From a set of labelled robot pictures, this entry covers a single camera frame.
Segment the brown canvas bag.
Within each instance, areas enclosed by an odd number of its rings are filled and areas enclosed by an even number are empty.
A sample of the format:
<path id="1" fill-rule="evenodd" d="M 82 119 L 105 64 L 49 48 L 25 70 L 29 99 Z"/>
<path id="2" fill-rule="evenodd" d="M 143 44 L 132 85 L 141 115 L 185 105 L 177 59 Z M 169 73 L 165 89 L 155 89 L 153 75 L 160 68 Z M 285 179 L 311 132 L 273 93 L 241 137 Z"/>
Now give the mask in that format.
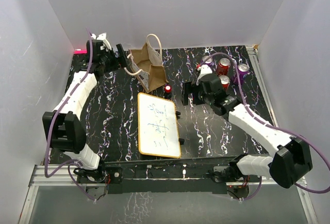
<path id="1" fill-rule="evenodd" d="M 152 47 L 151 37 L 157 40 L 159 51 Z M 161 41 L 155 34 L 150 33 L 146 36 L 146 42 L 141 49 L 129 50 L 127 60 L 131 72 L 126 72 L 138 79 L 146 93 L 169 83 L 163 65 Z"/>

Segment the red can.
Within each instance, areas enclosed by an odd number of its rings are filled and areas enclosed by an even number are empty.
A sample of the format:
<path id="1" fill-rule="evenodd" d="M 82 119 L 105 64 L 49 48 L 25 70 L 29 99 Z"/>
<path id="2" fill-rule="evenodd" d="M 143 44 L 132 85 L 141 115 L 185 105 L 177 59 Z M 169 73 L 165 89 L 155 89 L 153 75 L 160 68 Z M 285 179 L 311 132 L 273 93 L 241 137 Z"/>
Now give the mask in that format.
<path id="1" fill-rule="evenodd" d="M 229 68 L 230 68 L 230 60 L 227 58 L 222 58 L 218 62 L 216 73 L 218 76 L 222 76 L 222 75 L 226 76 Z"/>

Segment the purple fanta can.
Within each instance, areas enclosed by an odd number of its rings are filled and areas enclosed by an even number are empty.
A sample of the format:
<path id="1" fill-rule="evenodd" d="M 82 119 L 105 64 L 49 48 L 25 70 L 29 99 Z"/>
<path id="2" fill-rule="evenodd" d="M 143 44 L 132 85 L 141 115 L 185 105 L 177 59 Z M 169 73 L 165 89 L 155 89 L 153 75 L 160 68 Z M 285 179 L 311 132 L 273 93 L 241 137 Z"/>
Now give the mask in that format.
<path id="1" fill-rule="evenodd" d="M 202 58 L 202 62 L 204 63 L 203 65 L 207 65 L 207 66 L 209 66 L 210 68 L 213 67 L 213 59 L 212 59 L 212 57 L 210 57 L 210 56 L 204 56 L 204 57 Z"/>

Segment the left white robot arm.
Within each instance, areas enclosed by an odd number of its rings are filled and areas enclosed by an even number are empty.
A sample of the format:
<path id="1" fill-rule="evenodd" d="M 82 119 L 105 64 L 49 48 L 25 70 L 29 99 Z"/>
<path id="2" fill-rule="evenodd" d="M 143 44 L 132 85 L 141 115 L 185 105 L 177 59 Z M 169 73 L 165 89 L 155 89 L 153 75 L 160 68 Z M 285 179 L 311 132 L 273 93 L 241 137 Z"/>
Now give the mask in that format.
<path id="1" fill-rule="evenodd" d="M 80 56 L 73 79 L 60 103 L 51 112 L 42 116 L 46 152 L 58 149 L 70 160 L 68 164 L 89 170 L 89 177 L 95 182 L 106 178 L 106 169 L 100 166 L 101 158 L 87 144 L 86 131 L 80 121 L 83 107 L 105 74 L 127 67 L 127 56 L 121 44 L 117 52 L 105 39 L 91 39 L 87 42 L 87 51 Z"/>

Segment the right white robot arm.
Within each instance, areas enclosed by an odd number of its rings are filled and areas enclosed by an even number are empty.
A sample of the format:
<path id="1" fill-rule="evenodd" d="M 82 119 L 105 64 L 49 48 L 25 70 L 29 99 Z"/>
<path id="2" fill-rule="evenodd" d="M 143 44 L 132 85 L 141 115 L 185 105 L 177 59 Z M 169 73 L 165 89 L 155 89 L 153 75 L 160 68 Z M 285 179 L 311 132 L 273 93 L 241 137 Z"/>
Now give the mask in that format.
<path id="1" fill-rule="evenodd" d="M 281 187 L 290 188 L 312 170 L 309 145 L 296 135 L 271 128 L 240 98 L 227 94 L 216 74 L 185 82 L 181 95 L 184 106 L 188 104 L 189 95 L 192 95 L 193 104 L 209 105 L 216 115 L 242 129 L 268 152 L 267 156 L 237 156 L 227 168 L 215 172 L 217 178 L 242 181 L 250 175 L 271 177 Z"/>

